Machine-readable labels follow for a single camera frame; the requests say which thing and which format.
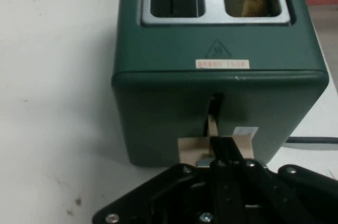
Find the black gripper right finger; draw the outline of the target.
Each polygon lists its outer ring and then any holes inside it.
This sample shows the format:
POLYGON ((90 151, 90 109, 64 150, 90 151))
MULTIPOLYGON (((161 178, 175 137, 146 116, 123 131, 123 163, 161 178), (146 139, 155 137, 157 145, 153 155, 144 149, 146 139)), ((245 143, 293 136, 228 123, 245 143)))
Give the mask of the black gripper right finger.
POLYGON ((297 165, 277 173, 215 138, 216 223, 337 223, 337 180, 297 165))

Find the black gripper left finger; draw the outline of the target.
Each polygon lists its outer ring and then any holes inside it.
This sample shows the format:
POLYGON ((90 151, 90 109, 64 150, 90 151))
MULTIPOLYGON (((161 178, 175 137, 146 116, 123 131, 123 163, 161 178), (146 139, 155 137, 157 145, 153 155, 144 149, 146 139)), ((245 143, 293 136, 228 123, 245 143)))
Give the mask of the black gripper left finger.
POLYGON ((211 170, 176 164, 98 210, 92 223, 217 223, 211 170))

